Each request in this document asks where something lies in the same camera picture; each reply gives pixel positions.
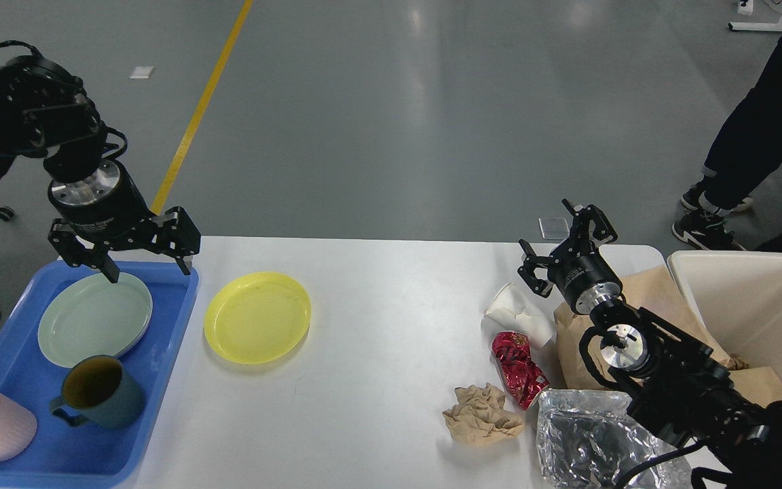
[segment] person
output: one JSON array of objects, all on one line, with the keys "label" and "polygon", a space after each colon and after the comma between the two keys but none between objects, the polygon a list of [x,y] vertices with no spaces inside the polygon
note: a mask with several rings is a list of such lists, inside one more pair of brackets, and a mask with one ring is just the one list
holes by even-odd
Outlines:
[{"label": "person", "polygon": [[[671,226],[671,233],[702,250],[744,250],[726,229],[726,216],[749,208],[750,192],[781,163],[782,35],[756,86],[717,133],[703,179],[680,198],[689,211]],[[769,251],[782,251],[782,238],[769,243]]]}]

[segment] foil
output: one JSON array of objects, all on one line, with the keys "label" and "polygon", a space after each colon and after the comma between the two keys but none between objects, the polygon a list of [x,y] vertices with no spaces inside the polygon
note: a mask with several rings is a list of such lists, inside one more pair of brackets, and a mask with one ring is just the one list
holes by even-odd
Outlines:
[{"label": "foil", "polygon": [[545,372],[530,359],[530,340],[517,331],[500,332],[491,345],[500,364],[506,392],[527,411],[533,399],[548,387]]},{"label": "foil", "polygon": [[[614,487],[641,462],[675,448],[627,415],[626,393],[547,389],[539,396],[536,448],[542,475],[556,487]],[[634,477],[628,488],[690,486],[690,465],[674,458]]]}]

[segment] crumpled paper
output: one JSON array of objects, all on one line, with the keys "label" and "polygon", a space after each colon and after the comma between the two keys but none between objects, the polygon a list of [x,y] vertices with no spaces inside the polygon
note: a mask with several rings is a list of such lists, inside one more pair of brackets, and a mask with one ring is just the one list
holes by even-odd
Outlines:
[{"label": "crumpled paper", "polygon": [[443,417],[451,437],[458,442],[487,446],[524,431],[524,417],[503,409],[506,394],[500,388],[491,384],[484,389],[457,387],[454,395],[458,403],[443,411]]}]

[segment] clear plastic piece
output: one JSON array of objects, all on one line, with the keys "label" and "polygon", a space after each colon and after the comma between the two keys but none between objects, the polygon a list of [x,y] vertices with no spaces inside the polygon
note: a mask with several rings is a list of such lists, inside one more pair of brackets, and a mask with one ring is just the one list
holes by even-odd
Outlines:
[{"label": "clear plastic piece", "polygon": [[132,71],[129,78],[133,80],[146,80],[153,74],[155,66],[136,66]]},{"label": "clear plastic piece", "polygon": [[562,241],[569,238],[569,222],[562,217],[539,217],[542,239]]}]

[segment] yellow plate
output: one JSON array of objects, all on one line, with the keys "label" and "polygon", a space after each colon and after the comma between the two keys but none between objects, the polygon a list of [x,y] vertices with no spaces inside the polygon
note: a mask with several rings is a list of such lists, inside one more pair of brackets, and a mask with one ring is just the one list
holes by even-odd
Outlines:
[{"label": "yellow plate", "polygon": [[221,357],[263,364],[288,353],[310,328],[310,297],[290,276],[250,273],[210,301],[204,337]]}]

